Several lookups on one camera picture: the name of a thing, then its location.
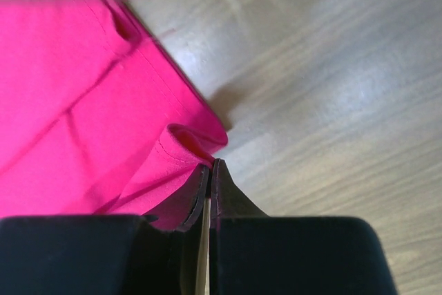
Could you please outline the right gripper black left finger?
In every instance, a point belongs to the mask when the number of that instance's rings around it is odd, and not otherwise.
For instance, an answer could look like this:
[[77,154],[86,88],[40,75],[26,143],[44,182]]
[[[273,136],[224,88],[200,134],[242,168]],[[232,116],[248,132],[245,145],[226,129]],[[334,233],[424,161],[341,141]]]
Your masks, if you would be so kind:
[[2,294],[203,294],[208,167],[148,213],[1,220]]

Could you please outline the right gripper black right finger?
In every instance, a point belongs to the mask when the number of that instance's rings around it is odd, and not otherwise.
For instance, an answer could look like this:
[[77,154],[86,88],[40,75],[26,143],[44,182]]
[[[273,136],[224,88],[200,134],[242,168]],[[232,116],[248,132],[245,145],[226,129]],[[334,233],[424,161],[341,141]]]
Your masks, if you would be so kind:
[[350,216],[271,217],[234,183],[211,176],[212,294],[395,294],[372,226]]

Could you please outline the pink red t shirt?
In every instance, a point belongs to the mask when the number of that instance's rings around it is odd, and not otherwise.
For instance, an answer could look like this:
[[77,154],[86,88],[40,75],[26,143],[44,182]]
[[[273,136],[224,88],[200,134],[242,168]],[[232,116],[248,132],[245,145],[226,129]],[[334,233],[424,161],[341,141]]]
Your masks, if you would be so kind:
[[227,133],[121,0],[1,0],[1,215],[137,214]]

